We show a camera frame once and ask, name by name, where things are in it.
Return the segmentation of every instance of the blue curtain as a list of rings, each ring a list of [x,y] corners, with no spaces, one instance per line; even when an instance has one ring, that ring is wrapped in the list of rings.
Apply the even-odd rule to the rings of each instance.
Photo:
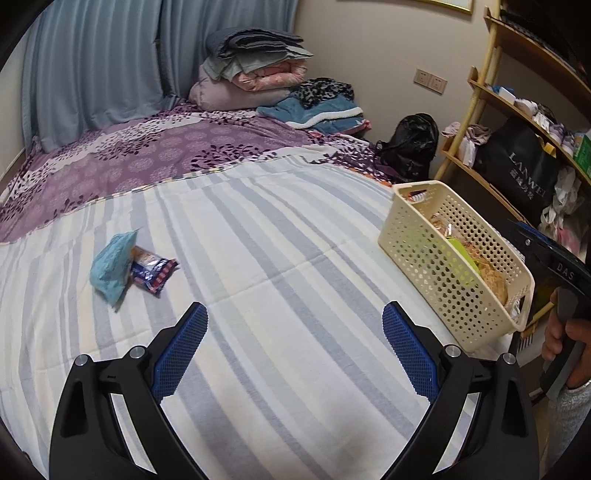
[[[170,103],[156,45],[161,7],[162,0],[56,0],[37,18],[22,82],[28,151],[33,135],[49,152]]]
[[[229,27],[292,31],[298,0],[163,0],[160,59],[173,106],[186,98],[207,58],[205,39]]]

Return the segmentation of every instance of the stack of folded bedding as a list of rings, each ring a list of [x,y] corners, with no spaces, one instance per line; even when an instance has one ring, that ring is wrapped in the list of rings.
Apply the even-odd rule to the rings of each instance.
[[[207,111],[276,105],[304,81],[312,54],[301,48],[302,41],[263,28],[227,28],[209,35],[211,55],[189,99]]]
[[[325,77],[307,80],[294,88],[289,98],[256,111],[295,129],[313,129],[324,135],[353,135],[371,129],[355,103],[353,87]]]

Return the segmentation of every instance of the silver bolt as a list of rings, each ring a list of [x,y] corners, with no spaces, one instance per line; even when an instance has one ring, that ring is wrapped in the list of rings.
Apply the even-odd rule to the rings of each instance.
[[[142,358],[144,356],[144,354],[146,353],[146,349],[142,346],[134,346],[130,351],[129,351],[129,356],[131,358]]]
[[[503,361],[508,365],[513,365],[517,360],[512,353],[503,353]]]
[[[462,354],[462,351],[456,345],[448,345],[445,347],[445,353],[452,358],[457,358]]]
[[[82,354],[82,355],[78,355],[76,357],[76,360],[74,360],[74,363],[76,365],[78,365],[79,367],[81,367],[82,365],[86,365],[87,361],[88,361],[88,355]]]

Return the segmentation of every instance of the basket rim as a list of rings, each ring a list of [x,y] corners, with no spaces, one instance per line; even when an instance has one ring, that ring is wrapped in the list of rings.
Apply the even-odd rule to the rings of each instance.
[[[472,206],[470,204],[468,204],[467,201],[465,201],[461,196],[459,196],[452,188],[450,188],[447,184],[443,183],[442,181],[438,181],[438,180],[427,180],[427,181],[419,181],[419,182],[412,182],[412,183],[400,183],[400,184],[396,184],[392,186],[392,189],[394,190],[394,194],[396,195],[397,198],[399,198],[400,200],[402,200],[406,205],[410,206],[410,207],[414,207],[412,203],[410,203],[409,201],[407,201],[402,195],[400,195],[399,190],[401,190],[402,188],[412,188],[413,186],[426,186],[426,185],[442,185],[445,187],[445,189],[448,192],[452,192],[457,198],[459,198],[465,206],[467,206],[470,210],[471,213],[474,213],[478,220],[483,223],[486,226],[487,229],[487,233],[492,233],[494,234],[494,237],[498,237],[498,241],[499,244],[501,244],[508,252],[510,255],[512,255],[514,258],[514,260],[516,260],[517,262],[519,262],[519,265],[522,266],[522,270],[524,273],[527,274],[528,279],[529,279],[529,286],[528,286],[528,290],[533,290],[535,289],[535,287],[533,287],[533,285],[535,285],[535,280],[533,275],[531,274],[529,268],[527,268],[525,266],[525,264],[522,262],[522,260],[517,256],[517,254],[511,249],[511,247],[509,247],[509,245],[506,244],[506,242],[501,238],[500,235],[498,235],[493,229],[492,229],[492,225],[490,223],[488,223],[486,220],[484,220],[483,217],[481,217],[481,215],[474,210],[474,208],[472,208]],[[443,234],[441,232],[439,232],[434,226],[433,224],[424,216],[421,214],[421,212],[419,212],[416,208],[413,208],[414,213],[416,213],[417,215],[421,216],[422,218],[424,218],[429,227],[431,228],[431,230],[439,236],[440,239],[444,240],[445,242],[449,243],[447,238],[445,236],[443,236]],[[518,324],[515,320],[513,320],[511,318],[511,315],[509,314],[509,312],[507,311],[507,309],[505,308],[505,306],[499,301],[499,299],[496,297],[496,295],[493,293],[493,291],[490,289],[490,287],[484,282],[484,280],[482,280],[482,277],[478,274],[478,272],[475,272],[474,269],[472,268],[472,266],[468,263],[468,261],[462,256],[460,255],[460,252],[457,252],[451,245],[450,247],[452,248],[453,253],[460,258],[460,260],[463,262],[464,266],[469,270],[469,271],[473,271],[476,275],[477,275],[477,280],[481,283],[481,285],[484,286],[484,288],[488,291],[488,293],[491,294],[492,298],[494,299],[494,301],[497,303],[498,306],[501,307],[501,311],[505,314],[506,318],[511,322],[511,325],[513,325],[513,327],[519,331],[522,332],[525,327],[527,326],[527,317],[524,315],[520,315],[520,317],[522,318],[522,322],[523,325],[521,326],[520,324]]]

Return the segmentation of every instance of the human hand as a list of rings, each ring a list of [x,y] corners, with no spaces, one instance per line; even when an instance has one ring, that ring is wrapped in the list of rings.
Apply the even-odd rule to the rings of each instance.
[[[556,305],[556,290],[551,295],[550,301]],[[556,315],[556,308],[553,308],[550,312],[550,321],[546,327],[545,342],[542,346],[544,360],[552,361],[562,351],[564,331],[565,328]],[[586,344],[583,355],[566,382],[568,388],[575,389],[582,387],[591,379],[591,322],[588,320],[569,320],[566,323],[566,335],[573,340],[580,340]]]

